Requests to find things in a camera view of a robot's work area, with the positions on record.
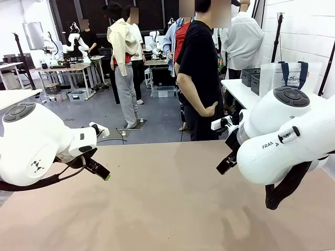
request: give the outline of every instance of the white shirt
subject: white shirt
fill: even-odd
[[[231,19],[231,27],[220,30],[221,54],[227,52],[227,68],[242,70],[257,64],[255,62],[262,45],[264,32],[256,20],[246,12],[239,12]]]
[[[138,49],[137,49],[137,53],[139,54],[139,56],[133,56],[131,58],[132,61],[137,61],[137,60],[143,60],[142,58],[142,49],[141,46],[143,44],[143,39],[142,39],[142,35],[141,35],[141,31],[138,28],[138,26],[136,24],[129,24],[127,23],[130,32],[133,34],[133,36],[137,39],[138,42]]]

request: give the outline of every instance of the plastic bin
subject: plastic bin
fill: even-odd
[[[66,92],[62,92],[57,95],[45,95],[44,97],[47,102],[62,102],[68,98]]]
[[[153,98],[169,98],[174,97],[174,86],[153,86],[151,96]]]
[[[53,83],[48,86],[44,87],[44,91],[46,92],[47,95],[56,95],[60,93],[61,90],[61,84],[60,83]]]
[[[84,91],[80,92],[71,92],[69,93],[70,101],[85,101],[85,98],[87,98],[87,93]]]
[[[249,69],[242,70],[242,83],[244,83],[246,87],[251,86],[251,76],[254,74],[261,74],[261,69],[260,68],[249,68]]]
[[[258,96],[260,95],[260,74],[255,74],[251,76],[251,91]]]

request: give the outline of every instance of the gray sweatpants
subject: gray sweatpants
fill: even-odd
[[[127,76],[123,77],[120,68],[115,67],[115,83],[128,128],[134,128],[137,125],[137,100],[131,65],[126,65],[126,71]]]

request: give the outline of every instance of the desk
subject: desk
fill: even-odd
[[[5,78],[3,77],[2,75],[2,72],[1,71],[4,71],[4,70],[15,70],[16,74],[17,74],[17,77],[19,79],[19,82],[20,82],[20,85],[21,85],[21,88],[22,89],[27,89],[27,88],[30,88],[30,86],[27,86],[27,87],[24,87],[23,85],[23,82],[22,82],[22,79],[20,77],[20,74],[19,74],[19,71],[17,69],[17,65],[20,65],[20,64],[23,64],[22,62],[19,62],[19,63],[11,63],[11,64],[3,64],[3,65],[0,65],[0,77],[4,83],[4,86],[6,88],[6,90],[8,90],[8,85],[6,83],[6,80]]]
[[[10,251],[320,251],[335,247],[335,182],[309,173],[276,211],[237,168],[216,166],[224,141],[102,146],[111,171],[15,192],[0,208]],[[65,166],[55,164],[60,172]]]
[[[227,79],[221,83],[245,109],[252,109],[261,99],[250,87],[246,87],[241,79]],[[309,94],[308,97],[312,109],[320,109],[325,105],[326,99],[316,94]]]
[[[41,93],[42,89],[36,90],[0,90],[0,110],[14,105],[35,94]]]
[[[66,76],[70,82],[70,85],[71,85],[71,89],[67,89],[66,91],[67,92],[76,92],[78,90],[83,90],[83,89],[80,89],[80,88],[75,88],[75,85],[73,83],[73,81],[76,79],[72,79],[72,77],[74,76],[77,76],[77,75],[82,75],[83,78],[84,78],[84,83],[85,83],[85,90],[87,92],[87,98],[85,100],[88,100],[90,99],[94,94],[95,94],[95,91],[92,91],[90,88],[88,88],[88,83],[87,83],[87,79],[86,79],[86,75],[85,75],[85,69],[89,68],[90,65],[89,64],[79,64],[79,65],[71,65],[71,68],[62,68],[62,69],[51,69],[51,68],[47,68],[47,69],[42,69],[42,68],[37,68],[37,69],[33,69],[31,70],[32,72],[38,72],[40,78],[41,78],[41,81],[42,81],[42,84],[43,84],[43,87],[45,86],[44,84],[44,80],[43,80],[43,77],[42,77],[42,73],[43,75],[46,75],[47,78],[57,78],[59,79],[62,79],[64,81],[64,76]]]
[[[152,79],[152,68],[155,68],[156,66],[159,65],[168,65],[167,60],[147,60],[144,63],[145,66],[149,68],[150,71],[150,83],[151,83],[151,97],[153,96],[152,91],[153,91],[153,79]]]

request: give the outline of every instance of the white brick wall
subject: white brick wall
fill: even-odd
[[[264,0],[256,20],[261,24]],[[273,43],[277,31],[277,13],[283,12],[281,29],[282,59],[286,62],[321,62],[318,92],[325,75],[329,56],[335,40],[335,0],[266,0],[262,45],[262,63],[270,63]],[[276,61],[280,61],[280,46]],[[332,65],[326,87],[325,98],[335,95],[335,64]]]

